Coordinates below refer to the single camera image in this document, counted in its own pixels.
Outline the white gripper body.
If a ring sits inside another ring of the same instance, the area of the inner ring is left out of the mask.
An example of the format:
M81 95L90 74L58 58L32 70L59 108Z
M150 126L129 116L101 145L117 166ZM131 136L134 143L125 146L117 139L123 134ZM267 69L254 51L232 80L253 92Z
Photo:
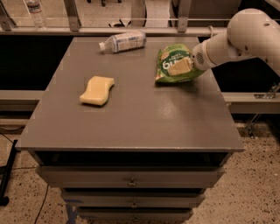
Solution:
M207 48L209 43L209 39L205 40L192 49L193 63L201 71L206 71L207 69L217 66L217 64L210 59L210 51Z

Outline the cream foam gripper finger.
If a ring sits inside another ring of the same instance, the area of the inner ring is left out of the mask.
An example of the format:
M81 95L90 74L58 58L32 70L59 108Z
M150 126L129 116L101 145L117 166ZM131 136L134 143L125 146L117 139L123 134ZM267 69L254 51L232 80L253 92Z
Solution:
M168 73L171 76L176 76L180 74L186 74L193 70L193 61L190 58L183 58L177 61L168 69Z

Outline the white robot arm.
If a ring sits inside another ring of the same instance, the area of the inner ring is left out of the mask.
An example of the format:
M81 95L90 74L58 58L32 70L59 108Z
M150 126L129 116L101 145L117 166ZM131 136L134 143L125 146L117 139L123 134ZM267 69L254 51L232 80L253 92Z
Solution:
M236 13L227 29L192 49L192 67L201 71L230 61L259 58L280 76L280 24L258 9Z

